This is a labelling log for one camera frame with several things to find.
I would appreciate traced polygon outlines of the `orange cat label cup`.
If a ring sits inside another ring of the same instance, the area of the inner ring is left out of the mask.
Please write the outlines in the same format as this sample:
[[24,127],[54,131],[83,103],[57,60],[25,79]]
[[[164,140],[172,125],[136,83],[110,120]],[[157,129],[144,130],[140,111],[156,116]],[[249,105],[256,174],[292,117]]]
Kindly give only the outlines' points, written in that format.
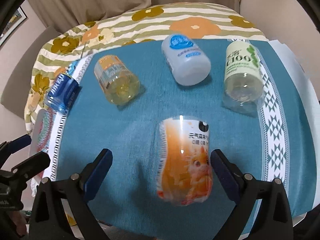
[[157,196],[178,206],[206,201],[213,186],[209,159],[209,125],[179,115],[159,125]]

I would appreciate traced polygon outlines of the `blue label bottle cup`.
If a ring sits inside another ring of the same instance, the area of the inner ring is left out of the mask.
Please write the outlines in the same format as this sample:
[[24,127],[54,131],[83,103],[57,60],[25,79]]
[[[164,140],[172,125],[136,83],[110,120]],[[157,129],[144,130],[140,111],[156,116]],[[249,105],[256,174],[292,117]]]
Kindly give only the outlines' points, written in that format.
[[66,114],[79,90],[79,82],[72,77],[79,60],[72,62],[66,72],[60,73],[46,95],[44,103],[60,114]]

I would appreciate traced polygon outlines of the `yellow orange label cup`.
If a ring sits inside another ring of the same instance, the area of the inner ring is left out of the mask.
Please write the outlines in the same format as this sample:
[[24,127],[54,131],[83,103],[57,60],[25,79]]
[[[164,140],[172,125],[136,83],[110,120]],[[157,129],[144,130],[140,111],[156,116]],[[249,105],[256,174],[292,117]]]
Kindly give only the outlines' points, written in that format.
[[105,55],[95,64],[94,74],[107,100],[124,105],[140,92],[139,78],[116,55]]

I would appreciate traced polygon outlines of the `green C100 label cup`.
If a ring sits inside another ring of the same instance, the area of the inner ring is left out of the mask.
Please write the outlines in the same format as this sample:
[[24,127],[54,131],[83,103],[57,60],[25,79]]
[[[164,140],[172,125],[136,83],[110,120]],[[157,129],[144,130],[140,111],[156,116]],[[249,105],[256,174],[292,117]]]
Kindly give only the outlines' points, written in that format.
[[257,117],[265,92],[255,46],[241,40],[229,44],[223,86],[223,107],[242,115]]

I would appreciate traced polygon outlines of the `white blue label cup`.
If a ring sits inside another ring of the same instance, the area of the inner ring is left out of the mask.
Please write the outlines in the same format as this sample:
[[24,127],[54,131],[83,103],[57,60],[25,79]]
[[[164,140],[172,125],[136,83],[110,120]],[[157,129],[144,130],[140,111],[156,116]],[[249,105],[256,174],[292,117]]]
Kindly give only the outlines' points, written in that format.
[[211,62],[201,48],[182,34],[166,37],[161,45],[175,81],[182,86],[201,83],[210,73]]

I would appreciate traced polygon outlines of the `framed picture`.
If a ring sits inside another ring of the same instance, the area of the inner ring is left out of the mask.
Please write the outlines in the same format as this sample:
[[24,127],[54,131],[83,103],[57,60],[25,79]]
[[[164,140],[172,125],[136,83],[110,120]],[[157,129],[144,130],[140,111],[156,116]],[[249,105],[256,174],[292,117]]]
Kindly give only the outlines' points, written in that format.
[[15,14],[12,16],[7,26],[4,28],[1,34],[0,46],[6,42],[10,35],[27,19],[27,16],[23,9],[19,7]]

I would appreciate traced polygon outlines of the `floral striped quilt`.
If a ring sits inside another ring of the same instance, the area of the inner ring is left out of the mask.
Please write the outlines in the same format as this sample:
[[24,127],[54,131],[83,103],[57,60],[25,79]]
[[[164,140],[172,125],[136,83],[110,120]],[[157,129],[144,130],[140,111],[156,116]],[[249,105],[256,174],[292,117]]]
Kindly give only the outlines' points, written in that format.
[[174,32],[193,40],[267,40],[261,30],[235,10],[204,2],[154,5],[80,24],[63,34],[54,35],[36,50],[24,108],[27,133],[33,131],[37,114],[44,108],[44,96],[55,78],[73,61],[125,45],[160,41]]

